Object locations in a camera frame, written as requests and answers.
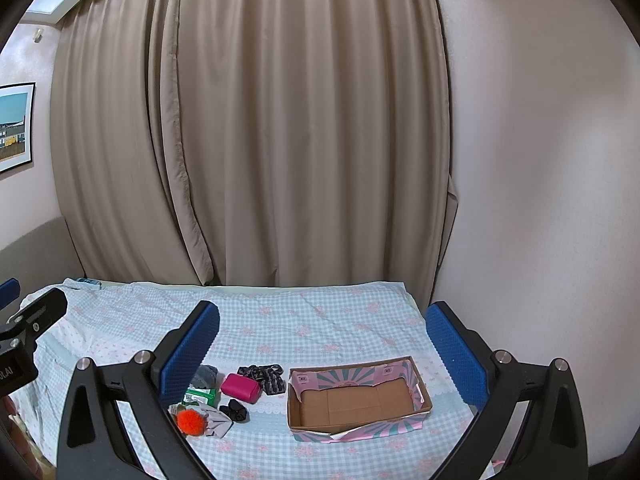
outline blue object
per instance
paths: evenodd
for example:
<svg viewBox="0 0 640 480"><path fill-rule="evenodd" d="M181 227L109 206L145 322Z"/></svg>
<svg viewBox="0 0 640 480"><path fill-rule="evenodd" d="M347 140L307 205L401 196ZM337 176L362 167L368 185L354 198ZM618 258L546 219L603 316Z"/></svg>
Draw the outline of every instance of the blue object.
<svg viewBox="0 0 640 480"><path fill-rule="evenodd" d="M164 408L183 399L198 366L218 335L220 313L213 303L206 303L160 372L158 396Z"/></svg>
<svg viewBox="0 0 640 480"><path fill-rule="evenodd" d="M462 400L482 410L489 397L484 368L437 304L427 308L424 319L427 334Z"/></svg>
<svg viewBox="0 0 640 480"><path fill-rule="evenodd" d="M0 310L18 298L20 298L20 283L18 283L18 280L11 278L0 285Z"/></svg>

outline pink zipper pouch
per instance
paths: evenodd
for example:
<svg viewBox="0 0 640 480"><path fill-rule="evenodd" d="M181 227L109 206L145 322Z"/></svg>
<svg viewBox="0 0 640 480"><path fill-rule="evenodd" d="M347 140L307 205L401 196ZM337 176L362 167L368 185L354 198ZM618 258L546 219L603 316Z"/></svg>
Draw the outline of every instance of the pink zipper pouch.
<svg viewBox="0 0 640 480"><path fill-rule="evenodd" d="M260 384L249 377L229 374L220 386L225 395L253 404L260 397Z"/></svg>

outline picture of houses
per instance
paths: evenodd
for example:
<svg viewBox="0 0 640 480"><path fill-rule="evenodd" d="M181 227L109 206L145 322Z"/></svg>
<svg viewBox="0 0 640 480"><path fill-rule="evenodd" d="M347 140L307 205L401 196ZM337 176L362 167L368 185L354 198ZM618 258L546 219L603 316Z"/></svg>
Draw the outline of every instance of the picture of houses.
<svg viewBox="0 0 640 480"><path fill-rule="evenodd" d="M0 173L31 162L34 83L0 87Z"/></svg>
<svg viewBox="0 0 640 480"><path fill-rule="evenodd" d="M18 123L0 124L0 160L24 153L24 116Z"/></svg>

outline green package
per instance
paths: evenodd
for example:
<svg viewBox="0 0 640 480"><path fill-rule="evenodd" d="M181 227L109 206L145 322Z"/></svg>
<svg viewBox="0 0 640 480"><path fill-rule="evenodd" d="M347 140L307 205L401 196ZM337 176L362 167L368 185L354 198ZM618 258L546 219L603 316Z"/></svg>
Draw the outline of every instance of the green package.
<svg viewBox="0 0 640 480"><path fill-rule="evenodd" d="M218 390L213 388L211 390L201 390L199 388L189 388L184 393L184 399L182 400L182 404L185 406L197 406L198 402L206 404L207 406L211 406L212 408L216 407L216 396L218 394Z"/></svg>

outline blue gingham bedsheet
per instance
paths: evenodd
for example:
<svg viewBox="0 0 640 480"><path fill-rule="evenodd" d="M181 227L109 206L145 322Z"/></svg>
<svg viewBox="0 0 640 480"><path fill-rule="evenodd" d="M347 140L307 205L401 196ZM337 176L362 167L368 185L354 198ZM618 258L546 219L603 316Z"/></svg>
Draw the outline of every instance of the blue gingham bedsheet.
<svg viewBox="0 0 640 480"><path fill-rule="evenodd" d="M197 290L141 284L92 290L58 287L68 300L65 317L38 340L39 377L12 394L31 436L55 464L58 425L76 361L98 365L129 360L153 349L200 300L220 309L220 332L204 363L222 373L238 366L289 367L352 364L412 355L433 401L422 430L344 444L297 442L287 427L286 395L249 405L250 421L226 436L188 437L219 480L226 479L427 479L472 419L439 355L424 319L402 283L369 283L256 292L225 287ZM50 287L30 295L33 301ZM126 403L122 417L144 469L163 478ZM493 473L487 467L483 478Z"/></svg>

